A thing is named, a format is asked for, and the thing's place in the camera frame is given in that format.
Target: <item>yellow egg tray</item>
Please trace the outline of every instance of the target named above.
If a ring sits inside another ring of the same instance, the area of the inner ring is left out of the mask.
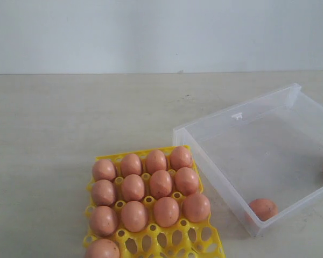
[[[175,147],[159,148],[162,152],[164,152],[167,158],[168,172],[172,177],[174,177],[175,171],[170,166],[170,154],[174,148]],[[176,189],[174,186],[171,197],[174,198],[179,204],[180,218],[173,226],[168,228],[160,227],[155,222],[153,216],[153,205],[156,200],[149,195],[149,180],[151,175],[146,173],[145,165],[146,156],[152,150],[153,149],[139,150],[136,152],[119,153],[108,156],[99,156],[96,158],[96,161],[100,159],[110,159],[117,167],[118,176],[115,178],[114,184],[116,185],[117,189],[118,201],[112,208],[116,211],[119,218],[121,215],[121,209],[125,205],[125,201],[123,200],[121,194],[121,184],[123,182],[123,178],[121,177],[120,161],[127,154],[135,153],[140,157],[143,164],[144,173],[141,175],[141,177],[145,183],[146,197],[143,199],[142,203],[149,211],[148,225],[144,230],[138,233],[131,233],[126,230],[122,222],[120,222],[116,232],[107,238],[114,241],[118,245],[121,258],[225,258],[226,256],[221,245],[219,234],[216,228],[213,227],[209,222],[210,215],[208,216],[207,220],[200,223],[191,223],[188,221],[181,212],[181,204],[185,199],[185,196],[183,196],[180,192],[175,191]],[[195,163],[193,163],[192,169],[199,175]],[[199,179],[199,190],[200,192],[203,192],[203,184],[200,175]],[[88,191],[91,191],[94,182],[95,181],[92,177],[91,181],[87,185]],[[95,208],[96,205],[93,203],[93,200],[90,197],[90,205],[87,206],[85,210],[86,217],[89,218],[92,210]],[[91,242],[95,241],[96,239],[98,239],[98,237],[89,228],[88,234],[83,239],[83,246],[87,248]]]

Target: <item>white wall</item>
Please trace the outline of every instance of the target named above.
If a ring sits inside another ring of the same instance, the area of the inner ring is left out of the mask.
[[[323,69],[323,0],[0,0],[0,74]]]

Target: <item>transparent container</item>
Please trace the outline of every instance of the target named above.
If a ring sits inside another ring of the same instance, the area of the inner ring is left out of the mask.
[[[253,235],[323,196],[323,107],[293,84],[173,130],[198,167]],[[249,207],[273,200],[261,221]]]

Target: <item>egg tray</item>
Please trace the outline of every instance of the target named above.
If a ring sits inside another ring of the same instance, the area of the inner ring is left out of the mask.
[[[160,148],[167,158],[168,172],[173,179],[173,189],[170,196],[174,198],[180,207],[180,217],[178,221],[171,227],[164,228],[158,226],[153,216],[153,205],[156,200],[150,196],[149,180],[151,175],[146,173],[146,156],[153,149],[139,150],[136,152],[129,152],[137,154],[143,164],[143,174],[141,175],[145,184],[145,197],[142,203],[149,211],[149,220],[146,228],[138,233],[129,232],[123,226],[122,222],[119,223],[116,232],[107,237],[114,241],[119,249],[121,258],[153,258],[153,257],[208,257],[208,258],[225,258],[225,254],[221,245],[218,232],[213,227],[208,219],[200,223],[191,223],[188,221],[181,212],[181,204],[185,199],[180,192],[177,192],[174,186],[175,170],[170,166],[170,153],[175,147]],[[118,217],[121,217],[121,209],[125,205],[122,198],[121,185],[123,178],[121,177],[120,161],[129,153],[120,153],[108,156],[99,156],[96,158],[110,159],[117,168],[118,176],[114,180],[117,189],[117,202],[112,208],[116,211]],[[193,163],[192,169],[199,175],[196,164]],[[203,192],[203,184],[200,179],[199,192]],[[87,190],[91,191],[92,185],[95,182],[93,177],[87,185]],[[90,197],[90,205],[85,210],[86,217],[90,217],[93,209],[96,208],[92,198]],[[83,239],[83,246],[87,248],[91,242],[99,237],[96,236],[92,230],[88,229],[88,234]]]

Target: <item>egg tray cup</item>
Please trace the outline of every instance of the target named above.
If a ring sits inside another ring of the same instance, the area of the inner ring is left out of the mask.
[[[188,221],[181,211],[181,204],[186,198],[180,192],[177,192],[174,186],[174,175],[175,170],[170,166],[170,154],[175,147],[165,147],[160,148],[160,150],[165,154],[167,158],[167,168],[168,172],[173,179],[173,189],[170,196],[174,198],[180,207],[180,217],[178,221],[171,227],[164,228],[160,227],[153,215],[153,205],[156,200],[150,196],[149,180],[151,175],[146,172],[146,156],[149,150],[139,150],[136,152],[120,153],[108,156],[99,156],[96,158],[109,159],[111,160],[116,168],[118,176],[114,180],[114,185],[117,189],[117,202],[112,208],[115,210],[119,220],[121,217],[121,209],[125,205],[125,201],[122,197],[121,185],[123,178],[121,177],[120,161],[124,156],[129,153],[137,154],[143,164],[143,174],[141,175],[145,184],[145,197],[142,203],[147,207],[149,212],[149,220],[146,228],[140,232],[132,233],[129,232],[122,222],[120,221],[115,233],[107,239],[115,242],[119,249],[121,258],[153,258],[153,257],[198,257],[198,258],[225,258],[223,247],[219,238],[219,234],[215,227],[213,227],[209,220],[210,214],[207,220],[200,223],[192,223]],[[193,163],[192,169],[197,173],[200,180],[199,192],[203,192],[203,184],[196,167],[195,162]],[[87,185],[87,190],[91,191],[92,185],[95,182],[93,177]],[[90,197],[90,205],[87,206],[85,210],[85,216],[90,217],[93,209],[96,208],[92,198]],[[88,229],[88,234],[83,239],[83,246],[88,248],[91,242],[97,240],[96,236],[92,230]]]

